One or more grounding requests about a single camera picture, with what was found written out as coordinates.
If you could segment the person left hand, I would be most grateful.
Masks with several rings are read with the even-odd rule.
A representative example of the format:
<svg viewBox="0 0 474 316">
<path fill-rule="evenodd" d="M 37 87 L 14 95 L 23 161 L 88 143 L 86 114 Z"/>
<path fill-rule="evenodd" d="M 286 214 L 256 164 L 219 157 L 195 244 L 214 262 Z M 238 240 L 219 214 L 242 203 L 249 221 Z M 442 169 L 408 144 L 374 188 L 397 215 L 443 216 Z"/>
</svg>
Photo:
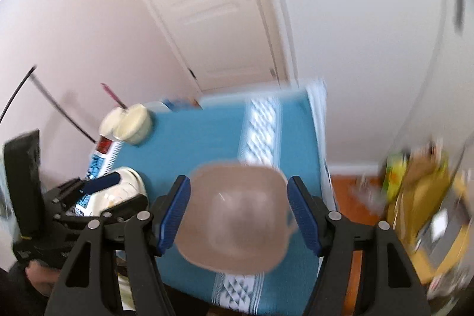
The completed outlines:
<svg viewBox="0 0 474 316">
<path fill-rule="evenodd" d="M 44 266 L 39 261 L 30 261 L 25 268 L 25 273 L 30 284 L 46 297 L 52 294 L 55 283 L 60 277 L 60 270 Z"/>
</svg>

